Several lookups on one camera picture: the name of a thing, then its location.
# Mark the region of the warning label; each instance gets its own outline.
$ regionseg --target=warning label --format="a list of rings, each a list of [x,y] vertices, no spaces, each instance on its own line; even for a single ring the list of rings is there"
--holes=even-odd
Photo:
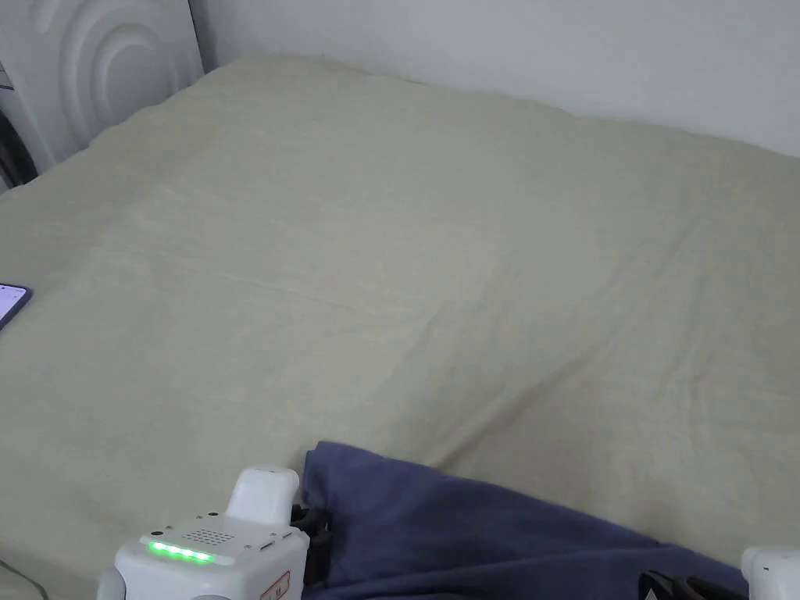
[[[261,600],[278,600],[289,591],[290,576],[289,571],[285,572],[279,580],[273,583],[270,588],[261,594]]]

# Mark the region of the white wall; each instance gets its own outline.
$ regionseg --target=white wall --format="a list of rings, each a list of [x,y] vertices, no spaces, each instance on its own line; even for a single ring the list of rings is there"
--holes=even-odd
[[[193,0],[207,68],[325,55],[800,156],[800,0]]]

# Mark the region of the black cable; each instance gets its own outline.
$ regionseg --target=black cable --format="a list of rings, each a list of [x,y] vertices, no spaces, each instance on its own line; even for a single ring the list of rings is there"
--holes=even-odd
[[[25,575],[24,573],[20,573],[15,568],[13,568],[10,564],[6,561],[0,559],[0,568],[7,570],[9,573],[14,575],[18,575],[19,577],[25,579],[29,584],[36,588],[36,591],[39,592],[39,595],[42,596],[42,600],[50,600],[50,596],[47,595],[47,590],[45,590],[44,586],[39,583],[35,582],[33,579]]]

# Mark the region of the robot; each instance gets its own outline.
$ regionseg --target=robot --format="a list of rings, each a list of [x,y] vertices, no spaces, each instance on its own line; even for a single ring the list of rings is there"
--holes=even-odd
[[[750,585],[750,600],[800,598],[800,549],[754,546],[742,556],[742,575]],[[639,600],[747,600],[732,590],[700,578],[671,578],[647,571],[639,578]]]
[[[324,581],[333,534],[325,511],[292,500],[300,478],[290,469],[254,466],[236,482],[225,513],[200,514],[144,533],[119,552],[100,579],[98,600],[300,600]],[[749,548],[742,575],[750,600],[800,598],[800,549]],[[746,600],[697,578],[655,571],[639,579],[640,600]]]
[[[330,564],[327,515],[292,505],[290,469],[246,469],[222,514],[130,540],[100,578],[98,600],[300,600]]]

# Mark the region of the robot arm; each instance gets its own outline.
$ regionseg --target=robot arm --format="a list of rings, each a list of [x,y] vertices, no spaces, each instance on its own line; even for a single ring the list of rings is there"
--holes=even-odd
[[[223,514],[201,514],[130,540],[101,577],[98,600],[300,600],[327,576],[323,510],[293,506],[292,470],[242,472]]]

